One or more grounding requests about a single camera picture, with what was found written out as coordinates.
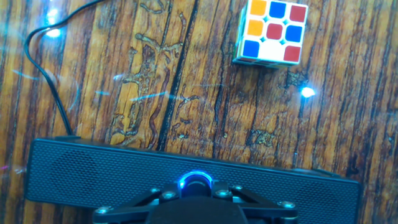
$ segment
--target red sticker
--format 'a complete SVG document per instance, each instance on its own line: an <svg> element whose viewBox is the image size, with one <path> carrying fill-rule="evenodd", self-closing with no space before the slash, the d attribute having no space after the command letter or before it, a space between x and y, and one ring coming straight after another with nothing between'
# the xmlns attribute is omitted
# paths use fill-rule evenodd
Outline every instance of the red sticker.
<svg viewBox="0 0 398 224"><path fill-rule="evenodd" d="M288 62L299 62L300 52L301 52L300 47L287 46L284 60Z"/></svg>
<svg viewBox="0 0 398 224"><path fill-rule="evenodd" d="M251 58L239 58L238 60L244 61L244 62L254 62L256 59L251 59Z"/></svg>
<svg viewBox="0 0 398 224"><path fill-rule="evenodd" d="M269 24L267 29L267 38L279 40L282 37L282 30L284 28L280 24Z"/></svg>
<svg viewBox="0 0 398 224"><path fill-rule="evenodd" d="M306 7L292 6L290 20L295 22L304 22Z"/></svg>

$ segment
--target blue led light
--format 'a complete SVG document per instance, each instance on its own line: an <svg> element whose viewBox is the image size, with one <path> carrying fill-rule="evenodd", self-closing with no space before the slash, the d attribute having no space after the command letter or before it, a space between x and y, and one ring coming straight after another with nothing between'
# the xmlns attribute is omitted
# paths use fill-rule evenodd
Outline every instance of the blue led light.
<svg viewBox="0 0 398 224"><path fill-rule="evenodd" d="M305 87L301 90L301 95L303 95L306 98L309 98L315 95L315 91L309 87Z"/></svg>
<svg viewBox="0 0 398 224"><path fill-rule="evenodd" d="M179 183L180 183L180 188L181 188L181 189L183 189L184 186L185 186L185 180L186 180L188 177L191 177L191 176L193 176L193 175L200 175L200 176L206 178L206 179L209 181L209 184L211 184L212 181L213 181L213 178L211 178L210 175L208 175L208 174L205 173L205 172L202 172L202 171L191 171L191 172L189 172L189 173L187 173L187 174L185 174L185 175L183 175L183 176L181 177L181 179L180 179L180 181L179 181Z"/></svg>

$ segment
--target orange sticker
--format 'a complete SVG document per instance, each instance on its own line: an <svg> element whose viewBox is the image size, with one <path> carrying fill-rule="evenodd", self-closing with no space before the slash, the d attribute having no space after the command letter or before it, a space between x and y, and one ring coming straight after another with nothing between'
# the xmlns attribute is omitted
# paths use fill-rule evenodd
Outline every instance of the orange sticker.
<svg viewBox="0 0 398 224"><path fill-rule="evenodd" d="M250 20L248 25L248 35L262 36L262 21Z"/></svg>
<svg viewBox="0 0 398 224"><path fill-rule="evenodd" d="M250 14L263 16L266 13L267 2L263 0L253 0L251 2Z"/></svg>

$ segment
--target wooden table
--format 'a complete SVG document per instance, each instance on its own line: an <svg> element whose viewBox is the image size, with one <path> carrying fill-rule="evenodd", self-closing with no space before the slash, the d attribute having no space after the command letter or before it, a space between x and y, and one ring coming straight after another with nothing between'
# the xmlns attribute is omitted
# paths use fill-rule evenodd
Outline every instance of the wooden table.
<svg viewBox="0 0 398 224"><path fill-rule="evenodd" d="M89 223L90 211L24 200L29 144L65 134L22 44L86 1L0 0L0 223ZM302 63L231 63L246 0L106 1L34 39L76 135L363 184L363 223L398 222L396 0L299 0ZM311 98L300 95L310 86Z"/></svg>

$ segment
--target blue sticker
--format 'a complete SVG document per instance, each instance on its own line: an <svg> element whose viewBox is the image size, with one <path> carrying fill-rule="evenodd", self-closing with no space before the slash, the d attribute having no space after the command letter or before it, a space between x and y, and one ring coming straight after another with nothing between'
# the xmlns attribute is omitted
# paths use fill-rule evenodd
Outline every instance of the blue sticker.
<svg viewBox="0 0 398 224"><path fill-rule="evenodd" d="M281 2L271 2L269 16L273 18L283 18L285 16L286 4Z"/></svg>
<svg viewBox="0 0 398 224"><path fill-rule="evenodd" d="M286 28L286 40L291 42L301 42L303 28L298 26L288 26Z"/></svg>
<svg viewBox="0 0 398 224"><path fill-rule="evenodd" d="M260 43L251 40L244 41L243 56L247 57L258 57L259 56Z"/></svg>

